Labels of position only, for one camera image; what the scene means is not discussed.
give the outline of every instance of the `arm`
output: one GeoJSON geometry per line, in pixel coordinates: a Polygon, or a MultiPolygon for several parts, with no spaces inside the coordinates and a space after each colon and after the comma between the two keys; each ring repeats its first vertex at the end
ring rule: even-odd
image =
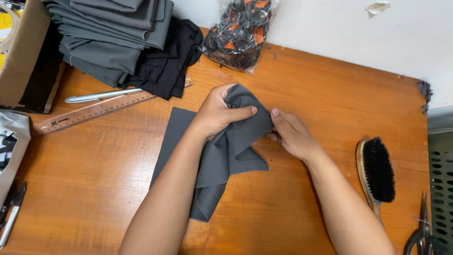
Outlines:
{"type": "Polygon", "coordinates": [[[223,99],[236,83],[213,88],[135,213],[119,255],[177,254],[189,220],[198,164],[205,143],[253,106],[228,109],[223,99]]]}
{"type": "Polygon", "coordinates": [[[275,128],[266,137],[308,166],[335,251],[339,255],[394,255],[384,227],[305,124],[293,113],[276,108],[271,116],[275,128]]]}

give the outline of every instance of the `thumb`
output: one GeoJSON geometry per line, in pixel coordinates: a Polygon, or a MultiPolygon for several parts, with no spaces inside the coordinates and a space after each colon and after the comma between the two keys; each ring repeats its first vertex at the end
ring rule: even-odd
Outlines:
{"type": "Polygon", "coordinates": [[[256,106],[246,106],[242,108],[226,109],[226,120],[228,123],[250,118],[258,112],[256,106]]]}
{"type": "Polygon", "coordinates": [[[287,135],[289,132],[294,131],[294,129],[291,127],[289,122],[286,120],[286,118],[283,116],[284,112],[280,111],[277,108],[274,108],[270,111],[270,115],[272,117],[272,123],[274,124],[275,128],[279,132],[279,134],[284,137],[287,135]]]}

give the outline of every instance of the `paper tag on wall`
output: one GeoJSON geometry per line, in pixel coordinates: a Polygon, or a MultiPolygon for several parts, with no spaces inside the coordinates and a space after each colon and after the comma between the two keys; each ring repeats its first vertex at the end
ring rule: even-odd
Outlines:
{"type": "Polygon", "coordinates": [[[368,6],[366,8],[367,11],[369,11],[371,14],[373,15],[376,15],[378,14],[380,11],[383,11],[385,9],[388,9],[390,8],[390,2],[389,1],[376,1],[376,3],[368,6]]]}

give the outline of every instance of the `person's left hand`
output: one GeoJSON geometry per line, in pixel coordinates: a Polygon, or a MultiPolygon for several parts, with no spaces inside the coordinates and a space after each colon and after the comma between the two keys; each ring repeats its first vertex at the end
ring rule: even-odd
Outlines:
{"type": "Polygon", "coordinates": [[[256,106],[228,108],[224,98],[228,94],[228,89],[236,84],[226,83],[212,88],[193,119],[191,126],[208,140],[213,139],[216,134],[226,128],[231,122],[250,118],[257,113],[258,108],[256,106]]]}

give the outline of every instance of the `wooden ruler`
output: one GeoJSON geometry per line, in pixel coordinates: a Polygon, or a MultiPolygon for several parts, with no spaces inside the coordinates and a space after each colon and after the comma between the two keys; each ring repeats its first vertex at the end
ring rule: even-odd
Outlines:
{"type": "MultiPolygon", "coordinates": [[[[192,78],[186,75],[185,88],[193,85],[192,78]]],[[[32,137],[40,137],[73,127],[101,116],[120,111],[124,108],[146,102],[157,96],[141,91],[129,95],[104,99],[98,103],[64,113],[33,125],[32,137]]]]}

